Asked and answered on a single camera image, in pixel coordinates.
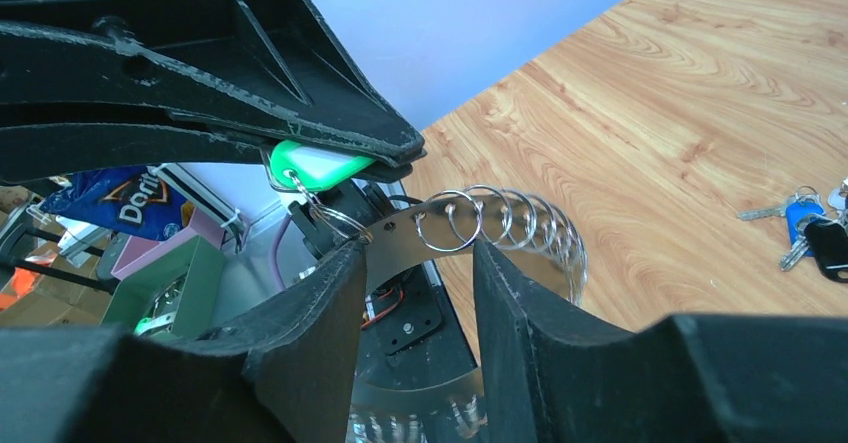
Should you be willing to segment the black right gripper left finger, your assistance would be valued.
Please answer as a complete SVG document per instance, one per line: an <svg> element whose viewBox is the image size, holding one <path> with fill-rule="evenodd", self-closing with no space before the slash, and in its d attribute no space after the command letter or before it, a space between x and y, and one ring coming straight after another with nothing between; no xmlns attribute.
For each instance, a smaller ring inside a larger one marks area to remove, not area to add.
<svg viewBox="0 0 848 443"><path fill-rule="evenodd" d="M115 326L1 333L5 442L341 442L366 286L350 242L196 340Z"/></svg>

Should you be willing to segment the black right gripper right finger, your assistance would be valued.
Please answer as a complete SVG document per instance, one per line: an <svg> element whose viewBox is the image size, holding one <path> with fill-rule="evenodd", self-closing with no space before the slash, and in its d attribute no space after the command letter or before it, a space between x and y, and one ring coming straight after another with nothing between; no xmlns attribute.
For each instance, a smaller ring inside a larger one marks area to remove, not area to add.
<svg viewBox="0 0 848 443"><path fill-rule="evenodd" d="M843 442L843 318L673 314L630 332L485 242L473 284L494 442Z"/></svg>

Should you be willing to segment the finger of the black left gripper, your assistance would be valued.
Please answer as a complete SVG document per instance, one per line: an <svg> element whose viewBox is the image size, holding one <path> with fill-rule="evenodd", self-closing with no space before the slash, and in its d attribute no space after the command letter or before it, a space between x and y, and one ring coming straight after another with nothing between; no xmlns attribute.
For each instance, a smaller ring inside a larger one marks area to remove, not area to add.
<svg viewBox="0 0 848 443"><path fill-rule="evenodd" d="M404 176L412 126L392 112L237 105L220 114L135 105L4 105L1 180L160 163L259 163L284 140L377 161L378 175Z"/></svg>
<svg viewBox="0 0 848 443"><path fill-rule="evenodd" d="M196 161L285 140L424 153L311 0L1 0L1 126L209 138Z"/></svg>

